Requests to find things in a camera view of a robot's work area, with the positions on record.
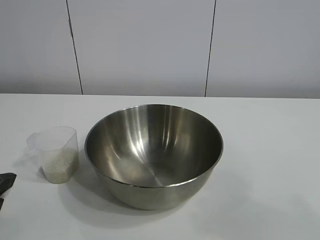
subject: mixing bowl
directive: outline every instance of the mixing bowl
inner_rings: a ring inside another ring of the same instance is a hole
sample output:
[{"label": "mixing bowl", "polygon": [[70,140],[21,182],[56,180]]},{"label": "mixing bowl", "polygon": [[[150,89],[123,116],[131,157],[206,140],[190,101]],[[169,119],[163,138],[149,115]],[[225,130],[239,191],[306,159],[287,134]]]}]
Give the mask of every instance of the mixing bowl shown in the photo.
[{"label": "mixing bowl", "polygon": [[84,150],[107,189],[139,209],[173,208],[206,183],[223,151],[215,125],[171,105],[116,111],[90,130]]}]

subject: white table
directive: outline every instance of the white table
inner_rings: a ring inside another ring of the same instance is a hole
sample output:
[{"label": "white table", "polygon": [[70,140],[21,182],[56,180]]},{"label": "white table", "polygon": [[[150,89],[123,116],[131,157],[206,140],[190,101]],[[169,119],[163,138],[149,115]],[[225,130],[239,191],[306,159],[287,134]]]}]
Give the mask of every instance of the white table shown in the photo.
[{"label": "white table", "polygon": [[[224,153],[207,184],[165,212],[135,210],[110,196],[80,151],[70,182],[48,183],[26,157],[26,139],[54,126],[89,129],[116,110],[170,104],[221,131]],[[1,240],[319,240],[320,99],[0,94]]]}]

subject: white wall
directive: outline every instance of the white wall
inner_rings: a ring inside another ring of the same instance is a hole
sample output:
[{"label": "white wall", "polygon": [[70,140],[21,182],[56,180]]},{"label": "white wall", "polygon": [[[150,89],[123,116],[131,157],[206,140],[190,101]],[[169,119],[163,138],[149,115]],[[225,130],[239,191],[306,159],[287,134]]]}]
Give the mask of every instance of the white wall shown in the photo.
[{"label": "white wall", "polygon": [[320,98],[320,1],[217,0],[207,96]]},{"label": "white wall", "polygon": [[81,93],[64,0],[0,1],[0,93]]},{"label": "white wall", "polygon": [[69,0],[84,94],[204,96],[214,0]]}]

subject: measuring cup handle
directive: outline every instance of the measuring cup handle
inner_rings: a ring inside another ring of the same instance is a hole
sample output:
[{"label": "measuring cup handle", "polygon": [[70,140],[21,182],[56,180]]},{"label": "measuring cup handle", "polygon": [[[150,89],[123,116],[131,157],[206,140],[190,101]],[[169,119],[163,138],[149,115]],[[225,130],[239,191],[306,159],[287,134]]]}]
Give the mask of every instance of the measuring cup handle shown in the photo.
[{"label": "measuring cup handle", "polygon": [[36,139],[39,136],[39,134],[40,133],[38,133],[38,132],[34,132],[27,138],[26,145],[28,146],[29,150],[35,150],[35,148],[36,148],[35,143],[36,143]]}]

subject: measuring cup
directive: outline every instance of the measuring cup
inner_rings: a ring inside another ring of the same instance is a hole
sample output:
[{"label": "measuring cup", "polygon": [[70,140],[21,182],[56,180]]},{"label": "measuring cup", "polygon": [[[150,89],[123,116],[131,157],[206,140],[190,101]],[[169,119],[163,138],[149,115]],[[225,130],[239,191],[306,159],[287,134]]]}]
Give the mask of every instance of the measuring cup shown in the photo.
[{"label": "measuring cup", "polygon": [[30,150],[40,159],[46,179],[53,184],[70,180],[79,166],[77,131],[69,126],[57,126],[27,139]]}]

